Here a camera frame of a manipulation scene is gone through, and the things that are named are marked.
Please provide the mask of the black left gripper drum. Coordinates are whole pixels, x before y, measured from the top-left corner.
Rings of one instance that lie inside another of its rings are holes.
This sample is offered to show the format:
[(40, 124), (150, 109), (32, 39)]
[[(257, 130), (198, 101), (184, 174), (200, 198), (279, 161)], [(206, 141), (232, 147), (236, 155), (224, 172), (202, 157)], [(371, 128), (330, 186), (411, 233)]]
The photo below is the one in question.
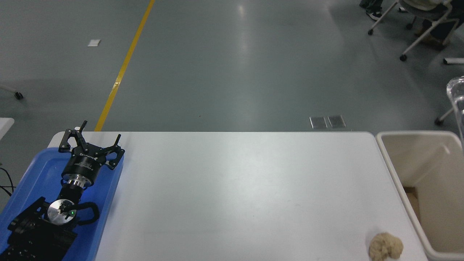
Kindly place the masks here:
[(93, 144), (88, 144), (87, 149), (76, 146), (72, 150), (70, 145), (60, 145), (60, 152), (71, 154), (61, 174), (62, 179), (67, 182), (80, 179), (84, 184), (96, 182), (100, 168), (106, 163), (109, 154)]

